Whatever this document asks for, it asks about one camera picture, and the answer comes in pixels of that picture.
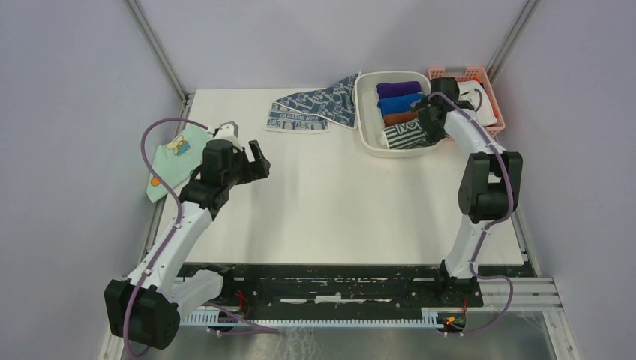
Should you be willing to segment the blue patterned towel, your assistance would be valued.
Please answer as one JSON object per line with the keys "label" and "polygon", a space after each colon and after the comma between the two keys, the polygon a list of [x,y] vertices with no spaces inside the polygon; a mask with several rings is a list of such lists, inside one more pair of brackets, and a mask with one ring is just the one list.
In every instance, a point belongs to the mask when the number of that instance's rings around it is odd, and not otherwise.
{"label": "blue patterned towel", "polygon": [[332,125],[357,128],[353,73],[327,88],[288,94],[271,104],[265,130],[288,134],[328,133]]}

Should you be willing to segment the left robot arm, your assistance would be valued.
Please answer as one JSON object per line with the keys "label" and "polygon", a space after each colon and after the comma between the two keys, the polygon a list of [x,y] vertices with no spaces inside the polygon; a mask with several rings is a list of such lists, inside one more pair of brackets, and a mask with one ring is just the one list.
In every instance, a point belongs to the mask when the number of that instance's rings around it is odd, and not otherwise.
{"label": "left robot arm", "polygon": [[162,350],[173,341],[180,321],[208,300],[229,304],[236,285],[213,270],[200,270],[192,278],[176,283],[179,270],[200,236],[210,227],[237,185],[269,177],[271,164],[256,140],[249,142],[248,159],[234,121],[210,132],[202,150],[202,163],[176,193],[150,164],[146,138],[164,120],[146,128],[140,140],[142,160],[176,204],[176,213],[166,231],[124,279],[111,280],[104,290],[110,331],[122,338],[124,351],[132,359],[151,348]]}

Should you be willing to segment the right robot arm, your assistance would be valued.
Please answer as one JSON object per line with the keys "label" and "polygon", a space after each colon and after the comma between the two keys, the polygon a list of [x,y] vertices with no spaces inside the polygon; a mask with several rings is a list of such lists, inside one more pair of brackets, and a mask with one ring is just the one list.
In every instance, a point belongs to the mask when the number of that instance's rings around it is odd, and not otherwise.
{"label": "right robot arm", "polygon": [[479,255],[487,235],[518,206],[523,158],[506,151],[485,130],[473,106],[460,99],[453,77],[432,79],[430,94],[414,110],[428,142],[451,138],[467,156],[457,191],[463,215],[460,229],[433,285],[435,300],[452,306],[477,284]]}

